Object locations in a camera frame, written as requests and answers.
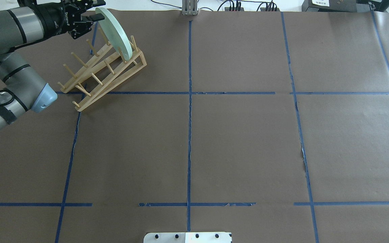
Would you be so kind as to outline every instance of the table surface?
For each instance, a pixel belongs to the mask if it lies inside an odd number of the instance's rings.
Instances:
[[[389,14],[112,13],[148,65],[0,131],[0,242],[389,242]],[[58,90],[86,38],[18,52]]]

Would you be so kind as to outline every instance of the black electronic device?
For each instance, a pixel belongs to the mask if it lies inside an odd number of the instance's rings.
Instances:
[[[356,0],[304,0],[303,12],[357,12]]]
[[[357,0],[359,4],[368,4],[372,11],[385,12],[389,8],[389,0]]]
[[[261,8],[261,12],[280,12],[279,8]]]
[[[231,7],[225,7],[224,10],[225,11],[244,11],[244,8],[243,7],[235,8],[235,10],[233,10]]]

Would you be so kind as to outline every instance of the green plate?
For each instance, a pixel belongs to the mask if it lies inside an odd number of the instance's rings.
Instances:
[[[98,13],[105,17],[105,19],[100,20],[99,23],[112,46],[117,52],[118,47],[121,48],[124,59],[130,60],[133,56],[133,51],[131,50],[130,41],[118,20],[116,20],[113,14],[106,8],[96,8],[96,14]]]

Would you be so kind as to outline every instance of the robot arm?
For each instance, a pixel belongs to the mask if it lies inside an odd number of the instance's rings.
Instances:
[[[101,14],[82,16],[104,0],[61,0],[38,5],[35,0],[18,0],[20,7],[0,11],[0,129],[32,109],[40,112],[57,94],[29,64],[14,51],[68,32],[76,39],[89,31]]]

